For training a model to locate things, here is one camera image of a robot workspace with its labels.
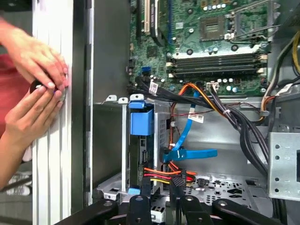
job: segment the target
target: cpu socket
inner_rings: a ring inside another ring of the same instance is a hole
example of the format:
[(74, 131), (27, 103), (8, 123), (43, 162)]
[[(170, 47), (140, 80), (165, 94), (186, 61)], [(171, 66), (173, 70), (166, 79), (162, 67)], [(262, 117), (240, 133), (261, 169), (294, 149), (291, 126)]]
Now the cpu socket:
[(211, 41), (224, 38), (225, 18), (224, 16), (215, 16), (209, 18), (200, 18), (200, 40)]

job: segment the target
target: fingernail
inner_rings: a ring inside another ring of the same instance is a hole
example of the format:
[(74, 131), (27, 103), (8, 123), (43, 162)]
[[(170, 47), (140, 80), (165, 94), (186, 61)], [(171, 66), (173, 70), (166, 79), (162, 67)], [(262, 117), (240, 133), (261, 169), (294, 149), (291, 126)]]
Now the fingernail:
[(38, 88), (38, 91), (39, 91), (40, 93), (44, 93), (44, 92), (46, 91), (46, 88), (45, 88), (44, 86), (40, 86), (40, 87)]
[(57, 107), (61, 108), (62, 103), (63, 103), (63, 102), (59, 102), (59, 103), (57, 104)]
[(64, 80), (63, 83), (64, 83), (64, 86), (65, 86), (65, 87), (69, 86), (69, 82), (68, 82), (67, 80)]
[(61, 95), (62, 95), (62, 93), (61, 93), (60, 90), (57, 90), (57, 91), (55, 92), (55, 96), (56, 96), (56, 97), (60, 98)]
[(55, 84), (53, 82), (48, 83), (48, 88), (55, 88)]
[(59, 86), (58, 89), (61, 90), (61, 91), (63, 91), (65, 89), (65, 86), (62, 84), (61, 86)]

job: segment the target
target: motherboard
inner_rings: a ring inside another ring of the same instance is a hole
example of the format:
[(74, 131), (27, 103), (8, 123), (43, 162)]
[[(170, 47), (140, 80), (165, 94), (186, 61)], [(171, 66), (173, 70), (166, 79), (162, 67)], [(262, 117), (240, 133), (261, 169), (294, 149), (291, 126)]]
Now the motherboard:
[(273, 14), (272, 0), (131, 0), (130, 81), (262, 96)]

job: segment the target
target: finger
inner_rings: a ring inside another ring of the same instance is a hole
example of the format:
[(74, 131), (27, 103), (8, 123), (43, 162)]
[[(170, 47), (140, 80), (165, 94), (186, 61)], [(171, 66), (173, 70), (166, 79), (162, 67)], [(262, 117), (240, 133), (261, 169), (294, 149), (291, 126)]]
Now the finger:
[(49, 117), (49, 115), (52, 113), (55, 106), (59, 102), (61, 95), (62, 95), (61, 91), (58, 90), (55, 92), (51, 101), (47, 104), (47, 106), (44, 108), (42, 113), (38, 116), (37, 120), (35, 121), (35, 124), (40, 126), (45, 123), (45, 121), (47, 120), (47, 118)]
[(19, 63), (14, 61), (14, 65), (15, 65), (15, 68), (17, 69), (17, 71), (19, 72), (19, 74), (21, 74), (25, 78), (26, 81), (28, 81), (29, 83), (32, 83), (35, 80), (34, 76), (32, 76), (30, 73), (28, 73), (28, 71), (26, 69), (24, 69), (24, 67), (21, 66)]
[(64, 86), (65, 87), (69, 86), (69, 82), (68, 82), (67, 78), (64, 75), (62, 75), (61, 78), (62, 78), (62, 82), (63, 82)]
[(55, 56), (55, 58), (60, 62), (62, 69), (65, 74), (68, 74), (68, 66), (66, 64), (66, 61), (64, 57), (62, 57), (61, 54), (59, 54), (56, 50), (50, 48), (51, 53)]
[(43, 51), (44, 56), (46, 56), (50, 61), (54, 62), (56, 68), (60, 72), (60, 75), (64, 75), (64, 71), (60, 62), (53, 56), (49, 49)]
[(49, 60), (44, 55), (35, 55), (33, 56), (34, 60), (41, 65), (50, 75), (50, 77), (53, 79), (56, 87), (59, 90), (64, 90), (64, 85), (62, 84), (62, 78), (60, 75), (59, 70), (56, 68), (55, 62)]
[(44, 86), (34, 90), (31, 94), (26, 94), (25, 97), (11, 110), (11, 114), (15, 119), (20, 119), (25, 116), (28, 111), (34, 106), (34, 104), (42, 97), (46, 92)]
[(39, 122), (44, 121), (44, 127), (45, 128), (48, 128), (51, 125), (51, 123), (53, 122), (54, 118), (56, 117), (56, 115), (60, 111), (60, 108), (62, 107), (62, 104), (63, 104), (63, 102), (58, 102), (56, 105), (54, 105), (54, 107), (52, 108), (52, 110), (49, 113), (48, 117), (47, 118), (43, 117), (41, 119), (41, 121), (39, 121)]
[(44, 111), (48, 105), (55, 101), (55, 104), (59, 101), (61, 92), (58, 90), (53, 94), (53, 90), (46, 91), (43, 96), (34, 104), (34, 106), (28, 111), (28, 113), (22, 118), (26, 123), (33, 125), (35, 121), (45, 113)]
[(50, 88), (50, 89), (55, 88), (55, 84), (44, 73), (44, 71), (41, 69), (41, 67), (36, 62), (34, 62), (32, 59), (28, 59), (28, 60), (22, 62), (21, 65), (23, 68), (25, 68), (30, 74), (32, 74), (35, 78), (37, 78), (47, 88)]

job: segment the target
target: white side panel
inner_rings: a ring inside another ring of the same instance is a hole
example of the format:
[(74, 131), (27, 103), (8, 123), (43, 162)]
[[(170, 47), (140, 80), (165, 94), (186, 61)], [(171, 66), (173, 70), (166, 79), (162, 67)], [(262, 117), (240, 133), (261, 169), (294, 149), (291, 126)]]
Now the white side panel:
[(33, 35), (61, 52), (69, 65), (60, 115), (33, 144), (33, 224), (52, 225), (71, 214), (73, 0), (34, 0)]

